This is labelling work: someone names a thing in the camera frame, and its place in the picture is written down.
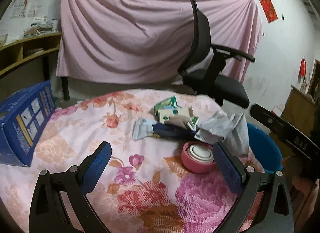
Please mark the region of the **grey mesh cloth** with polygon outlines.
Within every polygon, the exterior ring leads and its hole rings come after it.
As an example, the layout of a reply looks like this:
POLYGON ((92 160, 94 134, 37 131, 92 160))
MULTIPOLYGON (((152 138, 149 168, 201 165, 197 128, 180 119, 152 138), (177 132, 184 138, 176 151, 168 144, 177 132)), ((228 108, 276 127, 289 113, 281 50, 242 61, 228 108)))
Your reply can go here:
POLYGON ((213 145, 222 142, 233 156, 248 157, 249 136, 244 114, 226 115, 215 112, 200 124, 195 139, 213 145))

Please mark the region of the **wooden cabinet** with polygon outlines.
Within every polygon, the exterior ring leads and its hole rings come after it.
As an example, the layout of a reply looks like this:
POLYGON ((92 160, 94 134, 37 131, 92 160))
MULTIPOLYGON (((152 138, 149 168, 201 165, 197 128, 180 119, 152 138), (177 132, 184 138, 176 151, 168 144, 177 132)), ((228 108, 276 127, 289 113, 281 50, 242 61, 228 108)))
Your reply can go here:
POLYGON ((281 118, 300 130, 307 137, 310 137, 315 120, 315 110, 312 97, 292 85, 281 118))

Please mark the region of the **blue plastic bucket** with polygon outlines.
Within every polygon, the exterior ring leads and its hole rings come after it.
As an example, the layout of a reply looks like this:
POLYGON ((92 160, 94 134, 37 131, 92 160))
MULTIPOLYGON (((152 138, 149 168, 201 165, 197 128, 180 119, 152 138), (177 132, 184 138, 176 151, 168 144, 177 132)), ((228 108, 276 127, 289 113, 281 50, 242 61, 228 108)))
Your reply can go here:
POLYGON ((273 139, 251 123, 247 123, 247 129, 249 146, 265 172, 282 171, 283 156, 273 139))

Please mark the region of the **blue cardboard box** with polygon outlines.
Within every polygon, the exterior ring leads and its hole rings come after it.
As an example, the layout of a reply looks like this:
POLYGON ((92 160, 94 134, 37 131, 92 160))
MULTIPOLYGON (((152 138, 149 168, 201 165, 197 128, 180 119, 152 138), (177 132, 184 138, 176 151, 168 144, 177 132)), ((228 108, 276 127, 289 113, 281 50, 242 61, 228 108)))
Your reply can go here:
POLYGON ((31 165, 42 132, 55 111, 50 81, 13 93, 1 103, 1 164, 31 165))

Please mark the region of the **floral pink tablecloth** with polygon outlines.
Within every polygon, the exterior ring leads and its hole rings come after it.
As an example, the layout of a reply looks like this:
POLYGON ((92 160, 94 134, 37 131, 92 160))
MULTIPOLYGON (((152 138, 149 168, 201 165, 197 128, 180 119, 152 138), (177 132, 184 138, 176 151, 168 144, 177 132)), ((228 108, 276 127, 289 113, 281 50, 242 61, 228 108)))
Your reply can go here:
POLYGON ((135 141, 135 122, 154 118, 156 103, 171 91, 127 90, 57 109, 35 147, 30 167, 1 165, 1 199, 28 231, 40 172, 79 165, 101 142, 110 162, 87 195, 111 232, 213 232, 236 200, 218 169, 193 174, 181 163, 182 142, 155 137, 135 141))

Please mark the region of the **white green paper wrapper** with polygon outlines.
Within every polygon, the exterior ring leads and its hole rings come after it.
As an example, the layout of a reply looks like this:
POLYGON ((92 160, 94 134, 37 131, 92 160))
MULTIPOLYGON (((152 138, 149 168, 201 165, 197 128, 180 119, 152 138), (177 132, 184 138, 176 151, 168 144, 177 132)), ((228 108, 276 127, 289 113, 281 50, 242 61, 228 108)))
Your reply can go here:
POLYGON ((184 125, 186 129, 196 131, 197 124, 199 122, 199 117, 194 115, 194 111, 192 107, 188 108, 189 117, 184 121, 184 125))

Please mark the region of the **black office chair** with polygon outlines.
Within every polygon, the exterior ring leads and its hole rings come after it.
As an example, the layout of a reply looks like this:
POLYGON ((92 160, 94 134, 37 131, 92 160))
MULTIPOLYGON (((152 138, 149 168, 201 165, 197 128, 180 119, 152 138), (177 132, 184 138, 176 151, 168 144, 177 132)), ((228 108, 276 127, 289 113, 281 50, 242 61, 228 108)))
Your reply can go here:
POLYGON ((211 33, 208 18, 198 9, 196 0, 190 0, 194 16, 194 37, 190 52, 178 68, 184 85, 189 86, 198 95, 207 95, 219 106, 225 100, 244 109, 249 107, 249 98, 243 85, 221 74, 226 61, 235 58, 238 61, 247 59, 254 63, 255 58, 245 52, 231 47, 211 43, 211 33), (213 52, 208 67, 191 72, 187 70, 203 62, 210 51, 213 52))

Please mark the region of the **dark blue sock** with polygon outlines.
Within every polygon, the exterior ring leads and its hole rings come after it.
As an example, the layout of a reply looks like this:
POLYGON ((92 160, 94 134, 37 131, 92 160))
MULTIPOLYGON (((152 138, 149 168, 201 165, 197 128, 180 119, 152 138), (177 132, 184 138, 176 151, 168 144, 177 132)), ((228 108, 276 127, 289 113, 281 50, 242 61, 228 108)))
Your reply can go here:
POLYGON ((194 139, 196 133, 197 131, 188 130, 170 124, 162 124, 155 120, 148 120, 141 117, 133 126, 132 138, 135 141, 146 137, 190 141, 194 139))

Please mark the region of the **green paper packet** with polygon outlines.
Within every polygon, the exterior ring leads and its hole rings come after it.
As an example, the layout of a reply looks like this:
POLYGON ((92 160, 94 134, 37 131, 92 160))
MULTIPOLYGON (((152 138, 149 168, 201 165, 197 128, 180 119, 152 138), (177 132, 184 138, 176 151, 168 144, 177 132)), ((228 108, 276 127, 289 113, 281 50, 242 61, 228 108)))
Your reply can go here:
POLYGON ((161 102, 156 103, 153 106, 153 113, 154 116, 157 118, 159 116, 159 111, 162 109, 176 109, 180 106, 177 103, 176 97, 172 96, 169 98, 166 98, 165 100, 162 100, 161 102))

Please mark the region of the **wooden shelf unit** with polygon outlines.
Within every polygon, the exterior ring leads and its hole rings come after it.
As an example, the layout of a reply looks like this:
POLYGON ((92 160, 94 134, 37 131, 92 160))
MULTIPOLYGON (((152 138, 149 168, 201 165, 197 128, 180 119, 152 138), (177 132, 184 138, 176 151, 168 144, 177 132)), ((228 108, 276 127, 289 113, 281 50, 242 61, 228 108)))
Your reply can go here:
POLYGON ((55 77, 61 33, 25 38, 1 47, 1 101, 55 77))

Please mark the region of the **pink hanging curtain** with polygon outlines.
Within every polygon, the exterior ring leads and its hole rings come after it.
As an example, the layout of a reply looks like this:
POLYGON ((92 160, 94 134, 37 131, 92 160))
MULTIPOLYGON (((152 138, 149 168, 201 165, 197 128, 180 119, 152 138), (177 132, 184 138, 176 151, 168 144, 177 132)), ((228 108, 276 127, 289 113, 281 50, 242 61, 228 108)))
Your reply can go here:
MULTIPOLYGON (((263 35, 256 0, 196 0, 213 43, 254 54, 263 35)), ((61 0, 56 74, 99 83, 178 79, 193 41, 190 0, 61 0)))

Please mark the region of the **red paper wall decoration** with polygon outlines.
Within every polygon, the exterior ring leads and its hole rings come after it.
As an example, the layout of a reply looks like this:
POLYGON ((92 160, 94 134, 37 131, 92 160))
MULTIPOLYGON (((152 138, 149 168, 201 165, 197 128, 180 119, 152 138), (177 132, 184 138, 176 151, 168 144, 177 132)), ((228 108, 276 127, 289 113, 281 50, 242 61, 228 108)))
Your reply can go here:
POLYGON ((271 0, 259 0, 259 1, 260 1, 262 8, 263 8, 265 16, 267 18, 267 22, 271 23, 271 22, 277 20, 278 16, 277 16, 277 13, 276 13, 276 10, 273 6, 272 1, 271 0))

